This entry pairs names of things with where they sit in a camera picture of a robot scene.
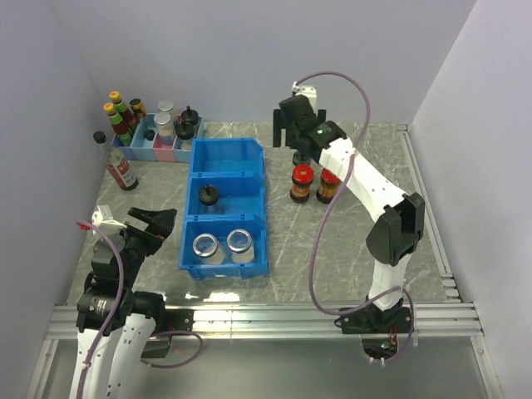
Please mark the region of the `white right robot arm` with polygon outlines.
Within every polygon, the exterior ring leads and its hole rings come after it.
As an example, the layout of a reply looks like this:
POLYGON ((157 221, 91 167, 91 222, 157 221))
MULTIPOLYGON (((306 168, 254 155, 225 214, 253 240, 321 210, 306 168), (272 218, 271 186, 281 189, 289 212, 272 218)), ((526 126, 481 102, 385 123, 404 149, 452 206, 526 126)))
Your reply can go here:
POLYGON ((367 302, 340 314, 370 307, 366 311, 367 325, 373 331, 384 332, 395 322, 406 266, 424 234, 425 200, 417 192, 409 195, 389 181, 360 154, 357 145, 336 123, 321 122, 306 96, 291 96, 280 101, 279 108, 293 133, 292 146, 341 180, 326 213, 331 213, 335 201, 348 189, 374 222, 366 238, 367 249, 374 258, 367 302))

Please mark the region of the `black knob-lid glass jar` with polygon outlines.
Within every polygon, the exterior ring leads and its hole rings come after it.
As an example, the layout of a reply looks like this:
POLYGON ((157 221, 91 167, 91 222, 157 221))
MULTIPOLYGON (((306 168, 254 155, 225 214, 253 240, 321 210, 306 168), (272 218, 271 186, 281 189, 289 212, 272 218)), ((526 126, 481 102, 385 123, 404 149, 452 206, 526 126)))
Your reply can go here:
POLYGON ((219 191, 214 185, 204 185, 198 193, 204 214, 221 214, 219 191))

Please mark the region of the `small silver-lid glass jar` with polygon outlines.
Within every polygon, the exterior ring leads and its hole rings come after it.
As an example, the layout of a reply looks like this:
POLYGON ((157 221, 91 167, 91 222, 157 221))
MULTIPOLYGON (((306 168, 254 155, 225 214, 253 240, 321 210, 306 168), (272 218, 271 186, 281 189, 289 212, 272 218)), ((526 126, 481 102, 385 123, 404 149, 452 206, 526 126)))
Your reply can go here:
POLYGON ((219 265, 225 259, 223 245, 212 234, 199 234, 193 242, 193 251, 203 264, 219 265))

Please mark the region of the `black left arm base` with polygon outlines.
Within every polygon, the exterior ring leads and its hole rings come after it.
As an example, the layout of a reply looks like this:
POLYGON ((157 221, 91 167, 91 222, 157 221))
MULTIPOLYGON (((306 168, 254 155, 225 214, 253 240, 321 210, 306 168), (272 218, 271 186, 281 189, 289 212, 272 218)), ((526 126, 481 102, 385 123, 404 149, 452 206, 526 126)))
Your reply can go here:
POLYGON ((151 337, 146 343, 141 359, 163 359, 170 351, 172 337, 162 336, 160 333, 180 330, 191 331, 195 311, 192 308, 167 308, 165 318, 155 327, 156 337, 151 337))

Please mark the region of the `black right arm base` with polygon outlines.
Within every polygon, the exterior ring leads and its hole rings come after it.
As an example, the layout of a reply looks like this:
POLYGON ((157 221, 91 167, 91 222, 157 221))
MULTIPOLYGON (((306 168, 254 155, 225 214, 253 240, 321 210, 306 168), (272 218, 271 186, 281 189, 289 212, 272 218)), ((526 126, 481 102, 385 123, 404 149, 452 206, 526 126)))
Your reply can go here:
POLYGON ((411 341, 415 313, 402 300, 381 311, 375 305, 361 309, 334 322, 344 335, 361 335, 362 350, 371 362, 382 366, 400 355, 411 341))

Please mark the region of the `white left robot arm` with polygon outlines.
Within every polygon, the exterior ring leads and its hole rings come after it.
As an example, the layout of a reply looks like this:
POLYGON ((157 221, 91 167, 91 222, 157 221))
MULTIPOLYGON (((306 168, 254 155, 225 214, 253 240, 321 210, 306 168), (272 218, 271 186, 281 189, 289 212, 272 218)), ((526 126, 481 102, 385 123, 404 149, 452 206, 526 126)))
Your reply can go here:
POLYGON ((99 239, 93 246, 92 271, 76 310, 77 355, 71 398, 124 398, 135 364, 151 334, 167 324, 159 293, 134 291, 145 259, 171 235, 176 209, 132 207, 128 215, 146 224, 139 229, 113 219, 108 206, 97 206, 91 221, 79 222, 99 239))

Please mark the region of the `large silver-lid glass jar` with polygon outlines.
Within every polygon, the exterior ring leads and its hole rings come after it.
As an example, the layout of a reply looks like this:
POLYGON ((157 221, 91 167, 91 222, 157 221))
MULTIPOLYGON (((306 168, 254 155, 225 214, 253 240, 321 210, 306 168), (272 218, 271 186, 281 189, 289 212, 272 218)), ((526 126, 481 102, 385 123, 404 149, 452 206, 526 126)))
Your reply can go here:
POLYGON ((235 264, 249 264, 254 261, 254 241, 248 230, 231 231, 227 237, 227 246, 235 264))

